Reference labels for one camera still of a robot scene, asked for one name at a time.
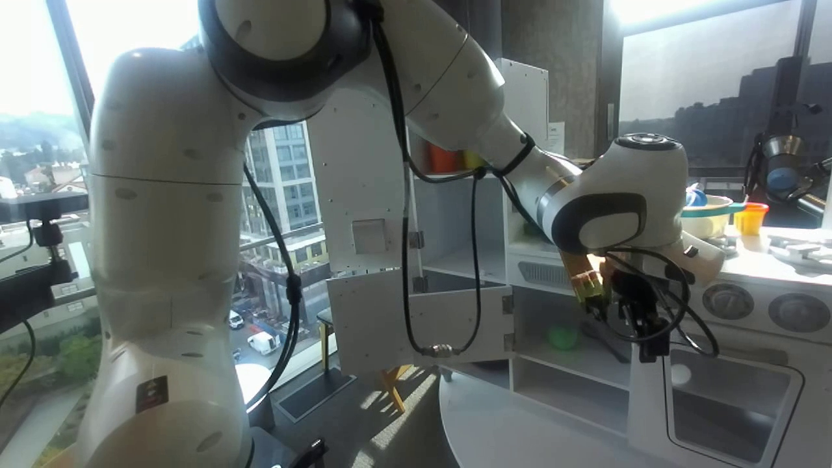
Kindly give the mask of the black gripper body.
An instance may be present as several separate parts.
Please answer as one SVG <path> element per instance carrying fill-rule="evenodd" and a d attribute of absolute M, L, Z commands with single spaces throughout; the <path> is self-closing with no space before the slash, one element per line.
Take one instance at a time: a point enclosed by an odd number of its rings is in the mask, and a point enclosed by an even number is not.
<path fill-rule="evenodd" d="M 615 271 L 610 289 L 618 296 L 618 318 L 637 335 L 652 335 L 665 328 L 665 320 L 657 314 L 657 293 L 641 276 Z"/>

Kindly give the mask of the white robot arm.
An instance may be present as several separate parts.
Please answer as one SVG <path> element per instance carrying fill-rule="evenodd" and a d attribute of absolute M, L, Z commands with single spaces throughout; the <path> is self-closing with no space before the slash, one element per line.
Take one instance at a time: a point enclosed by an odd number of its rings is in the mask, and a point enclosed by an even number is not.
<path fill-rule="evenodd" d="M 91 117 L 91 277 L 102 361 L 73 468 L 250 468 L 255 401 L 223 320 L 240 212 L 259 190 L 257 129 L 297 125 L 341 88 L 387 101 L 400 138 L 470 151 L 600 302 L 600 260 L 632 254 L 680 286 L 722 258 L 680 227 L 686 151 L 615 138 L 587 169 L 505 112 L 505 76 L 437 0 L 198 0 L 193 50 L 115 59 Z"/>

